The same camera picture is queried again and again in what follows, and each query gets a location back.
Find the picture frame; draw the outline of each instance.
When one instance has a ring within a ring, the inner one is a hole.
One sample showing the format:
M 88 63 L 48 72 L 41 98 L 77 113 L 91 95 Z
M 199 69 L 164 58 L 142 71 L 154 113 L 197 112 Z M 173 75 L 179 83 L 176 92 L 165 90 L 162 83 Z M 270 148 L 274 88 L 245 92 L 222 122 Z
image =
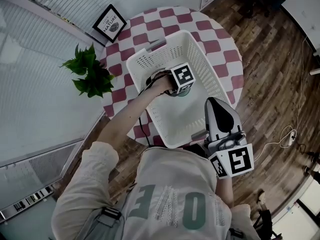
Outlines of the picture frame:
M 110 42 L 114 43 L 126 25 L 127 22 L 125 19 L 116 8 L 110 4 L 92 27 Z

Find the green plant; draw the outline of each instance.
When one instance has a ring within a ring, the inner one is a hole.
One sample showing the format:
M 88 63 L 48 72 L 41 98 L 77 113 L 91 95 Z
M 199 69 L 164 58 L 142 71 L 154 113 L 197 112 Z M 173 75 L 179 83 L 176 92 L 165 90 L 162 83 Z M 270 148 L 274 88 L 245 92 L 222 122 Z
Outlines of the green plant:
M 92 44 L 89 49 L 78 50 L 79 44 L 75 47 L 75 58 L 70 59 L 62 64 L 79 76 L 85 76 L 84 79 L 72 80 L 75 87 L 80 91 L 80 95 L 87 93 L 91 98 L 95 95 L 103 98 L 104 93 L 112 92 L 111 80 L 115 77 L 111 75 L 107 69 L 100 65 L 96 60 L 96 53 L 94 45 Z

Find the wooden floor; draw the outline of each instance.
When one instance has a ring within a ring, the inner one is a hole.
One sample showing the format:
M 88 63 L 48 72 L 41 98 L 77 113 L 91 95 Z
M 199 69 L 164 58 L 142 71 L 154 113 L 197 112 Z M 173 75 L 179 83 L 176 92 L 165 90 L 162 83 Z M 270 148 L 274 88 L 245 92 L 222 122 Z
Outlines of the wooden floor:
M 244 88 L 236 110 L 257 157 L 266 143 L 279 141 L 285 126 L 297 127 L 304 37 L 282 11 L 271 13 L 268 18 L 263 12 L 256 11 L 253 18 L 248 19 L 243 17 L 242 8 L 237 0 L 215 0 L 204 13 L 232 35 L 242 55 Z M 306 144 L 307 151 L 319 152 L 320 75 L 309 75 L 309 71 L 316 67 L 319 65 L 305 42 L 298 142 Z M 107 121 L 102 119 L 100 128 Z M 304 179 L 302 167 L 311 164 L 310 158 L 297 148 L 297 144 L 285 149 L 269 145 L 255 162 L 254 171 L 233 178 L 235 204 L 250 204 L 251 215 L 255 217 L 256 194 L 259 189 L 264 189 L 268 208 L 271 212 L 276 211 Z M 120 161 L 110 175 L 112 200 L 115 201 L 135 179 L 144 149 L 128 138 L 118 150 Z M 73 167 L 69 169 L 59 193 L 74 171 Z

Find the round table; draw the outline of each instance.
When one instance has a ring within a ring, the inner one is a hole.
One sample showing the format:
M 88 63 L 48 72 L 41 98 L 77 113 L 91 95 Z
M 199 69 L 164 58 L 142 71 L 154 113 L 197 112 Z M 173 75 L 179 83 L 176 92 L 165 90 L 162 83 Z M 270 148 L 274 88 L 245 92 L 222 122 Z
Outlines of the round table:
M 109 118 L 138 96 L 126 67 L 127 59 L 150 43 L 179 30 L 187 30 L 193 35 L 219 77 L 233 108 L 237 106 L 244 86 L 244 76 L 242 58 L 233 38 L 219 23 L 201 12 L 180 6 L 159 7 L 128 20 L 116 41 L 108 42 L 102 51 L 100 62 L 115 76 L 112 93 L 105 93 L 101 99 Z M 141 122 L 150 144 L 163 145 L 146 110 L 141 115 Z M 139 121 L 128 136 L 147 145 Z

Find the hand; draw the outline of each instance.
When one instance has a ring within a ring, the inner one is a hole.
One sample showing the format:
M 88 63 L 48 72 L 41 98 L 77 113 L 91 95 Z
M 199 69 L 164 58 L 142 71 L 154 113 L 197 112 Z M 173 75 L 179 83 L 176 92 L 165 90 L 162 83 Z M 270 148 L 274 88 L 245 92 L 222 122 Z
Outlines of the hand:
M 165 73 L 160 72 L 155 77 L 158 78 L 161 75 L 164 75 Z M 152 85 L 151 89 L 157 90 L 158 94 L 162 94 L 165 91 L 173 90 L 174 83 L 169 75 L 161 77 L 160 79 L 156 80 L 154 84 Z

